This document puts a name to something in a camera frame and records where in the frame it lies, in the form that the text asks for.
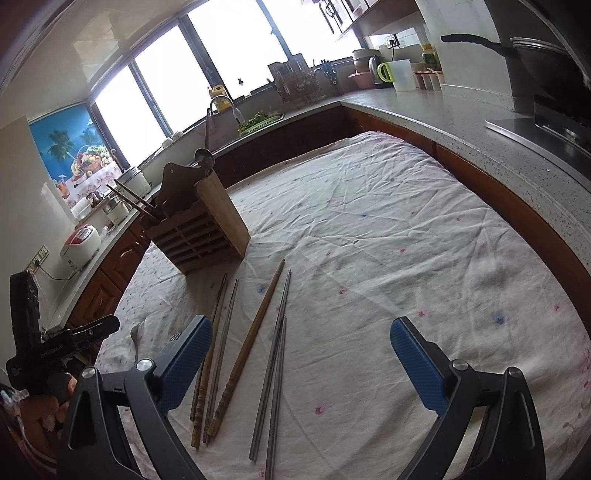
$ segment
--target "poster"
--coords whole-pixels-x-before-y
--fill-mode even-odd
[[[90,192],[107,191],[121,171],[86,105],[74,105],[29,125],[39,155],[69,208]]]

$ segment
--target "frying pan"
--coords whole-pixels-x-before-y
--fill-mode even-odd
[[[445,43],[467,42],[482,45],[509,59],[521,60],[536,83],[561,106],[588,116],[591,92],[585,86],[579,67],[562,46],[533,38],[515,37],[512,46],[493,42],[478,35],[444,35]]]

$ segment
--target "wall socket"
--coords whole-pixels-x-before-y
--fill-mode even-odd
[[[43,245],[29,263],[27,270],[31,273],[35,273],[39,268],[39,265],[41,265],[47,257],[49,257],[49,250]]]

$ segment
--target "hand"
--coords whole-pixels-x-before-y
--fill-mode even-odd
[[[70,396],[72,396],[76,388],[76,383],[77,381],[74,377],[68,383],[68,393]],[[27,440],[33,448],[54,460],[57,459],[57,452],[47,439],[47,431],[42,423],[43,418],[54,415],[57,421],[64,423],[69,406],[70,401],[60,406],[53,395],[32,395],[21,400],[19,403],[22,425]]]

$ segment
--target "countertop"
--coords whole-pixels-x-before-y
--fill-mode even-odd
[[[523,117],[504,108],[441,92],[366,90],[289,112],[282,120],[239,138],[213,154],[219,157],[270,131],[338,106],[408,128],[469,160],[530,205],[591,273],[591,193],[544,157],[487,129],[486,120]],[[149,197],[159,189],[160,185],[156,186]],[[65,324],[102,260],[138,215],[136,210],[130,213],[105,239],[84,270],[66,285],[56,301],[58,306],[50,327]]]

